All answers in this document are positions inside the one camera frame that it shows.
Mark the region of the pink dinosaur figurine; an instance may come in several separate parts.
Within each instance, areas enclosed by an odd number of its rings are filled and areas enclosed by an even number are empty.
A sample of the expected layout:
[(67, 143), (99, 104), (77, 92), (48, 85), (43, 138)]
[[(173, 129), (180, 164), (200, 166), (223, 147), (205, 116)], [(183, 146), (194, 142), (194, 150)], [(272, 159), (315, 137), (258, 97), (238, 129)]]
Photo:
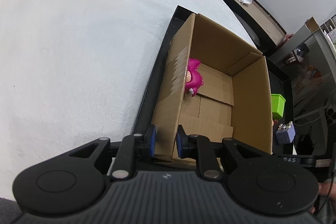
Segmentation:
[(187, 64), (187, 75), (185, 83), (185, 94), (196, 96), (198, 89), (204, 84), (203, 77), (198, 72), (201, 62), (197, 59), (189, 58)]

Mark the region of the lavender toy washing machine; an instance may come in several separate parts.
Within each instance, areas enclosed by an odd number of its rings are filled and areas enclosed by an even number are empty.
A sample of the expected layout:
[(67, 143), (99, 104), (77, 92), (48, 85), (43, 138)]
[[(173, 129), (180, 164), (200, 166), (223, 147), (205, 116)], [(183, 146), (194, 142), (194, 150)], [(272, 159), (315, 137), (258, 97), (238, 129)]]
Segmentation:
[(295, 129), (294, 124), (290, 121), (287, 124), (279, 124), (275, 133), (278, 144), (290, 144), (294, 141)]

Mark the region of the green plastic toy house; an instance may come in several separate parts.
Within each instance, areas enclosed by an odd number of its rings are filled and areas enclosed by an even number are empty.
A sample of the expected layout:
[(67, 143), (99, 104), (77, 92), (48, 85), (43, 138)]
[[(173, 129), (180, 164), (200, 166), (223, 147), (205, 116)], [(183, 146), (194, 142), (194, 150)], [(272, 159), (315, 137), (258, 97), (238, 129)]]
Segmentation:
[(280, 120), (284, 114), (285, 98), (281, 94), (271, 94), (272, 118)]

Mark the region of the white fluffy table cloth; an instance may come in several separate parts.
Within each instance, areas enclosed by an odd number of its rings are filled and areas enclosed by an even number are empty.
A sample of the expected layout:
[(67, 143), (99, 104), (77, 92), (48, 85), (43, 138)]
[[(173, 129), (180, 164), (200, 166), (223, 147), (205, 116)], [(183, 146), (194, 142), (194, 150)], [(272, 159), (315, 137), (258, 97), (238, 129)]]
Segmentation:
[(1, 0), (1, 197), (29, 166), (131, 132), (177, 6), (251, 41), (222, 0)]

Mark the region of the black side table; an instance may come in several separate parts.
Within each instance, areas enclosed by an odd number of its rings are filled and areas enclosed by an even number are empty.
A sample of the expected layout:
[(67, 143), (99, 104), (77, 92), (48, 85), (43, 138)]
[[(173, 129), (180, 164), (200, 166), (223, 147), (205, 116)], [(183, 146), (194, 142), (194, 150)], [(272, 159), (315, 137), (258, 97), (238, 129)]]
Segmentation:
[(286, 35), (277, 20), (256, 0), (252, 0), (250, 5), (241, 4), (238, 0), (223, 1), (234, 12), (257, 49), (266, 57), (273, 55)]

